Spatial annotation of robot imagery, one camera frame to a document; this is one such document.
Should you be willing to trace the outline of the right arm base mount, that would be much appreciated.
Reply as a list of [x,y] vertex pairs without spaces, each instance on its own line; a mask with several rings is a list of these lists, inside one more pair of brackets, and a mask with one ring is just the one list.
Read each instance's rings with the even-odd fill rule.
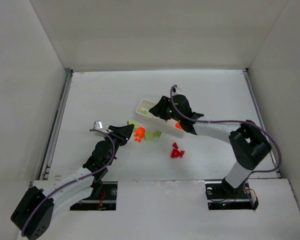
[[209,210],[253,210],[259,206],[259,199],[254,189],[246,182],[236,193],[226,193],[220,181],[205,183],[205,195]]

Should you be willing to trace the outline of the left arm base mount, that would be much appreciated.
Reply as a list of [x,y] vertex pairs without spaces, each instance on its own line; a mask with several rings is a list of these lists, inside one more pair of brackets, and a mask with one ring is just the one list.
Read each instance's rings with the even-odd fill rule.
[[70,207],[70,211],[115,211],[117,208],[118,182],[96,183],[90,196]]

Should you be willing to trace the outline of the green lego plate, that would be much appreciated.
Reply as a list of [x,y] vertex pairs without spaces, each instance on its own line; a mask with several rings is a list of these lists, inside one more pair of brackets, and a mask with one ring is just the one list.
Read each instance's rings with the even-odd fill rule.
[[154,138],[155,138],[155,136],[154,136],[153,132],[146,132],[144,135],[144,139],[146,141],[153,140]]

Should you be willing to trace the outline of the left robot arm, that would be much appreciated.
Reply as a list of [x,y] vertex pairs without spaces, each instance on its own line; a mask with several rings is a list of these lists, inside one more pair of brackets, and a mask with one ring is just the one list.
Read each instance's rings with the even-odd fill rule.
[[99,141],[88,160],[73,174],[46,188],[30,187],[18,203],[10,220],[21,236],[37,240],[49,228],[52,220],[72,205],[99,190],[119,147],[124,146],[134,131],[134,125],[109,126],[99,133]]

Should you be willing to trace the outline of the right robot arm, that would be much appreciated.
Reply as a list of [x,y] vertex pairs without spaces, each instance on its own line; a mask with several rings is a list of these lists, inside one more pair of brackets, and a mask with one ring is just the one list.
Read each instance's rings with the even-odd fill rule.
[[244,181],[272,149],[252,121],[244,121],[238,128],[230,124],[211,123],[204,114],[193,111],[182,94],[162,96],[149,112],[165,121],[177,121],[187,133],[211,137],[231,145],[236,162],[221,181],[224,198],[232,198],[244,189]]

